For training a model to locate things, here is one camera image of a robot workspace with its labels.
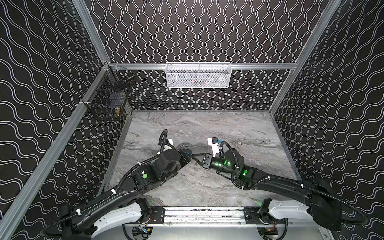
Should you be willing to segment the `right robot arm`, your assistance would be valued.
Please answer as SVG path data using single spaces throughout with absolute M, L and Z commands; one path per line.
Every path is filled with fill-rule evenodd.
M 323 180 L 308 182 L 266 173 L 246 165 L 244 157 L 236 149 L 215 155 L 193 154 L 192 159 L 204 169 L 222 173 L 242 191 L 267 191 L 303 204 L 305 213 L 328 230 L 340 231 L 342 224 L 361 226 L 368 222 L 361 210 L 342 200 Z

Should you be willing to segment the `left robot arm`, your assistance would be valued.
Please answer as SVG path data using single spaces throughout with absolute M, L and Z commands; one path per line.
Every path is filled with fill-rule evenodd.
M 191 161 L 191 150 L 168 149 L 129 169 L 119 183 L 92 201 L 68 207 L 59 220 L 40 231 L 45 238 L 89 240 L 101 229 L 100 219 L 119 206 L 139 200 L 145 193 L 175 177 Z

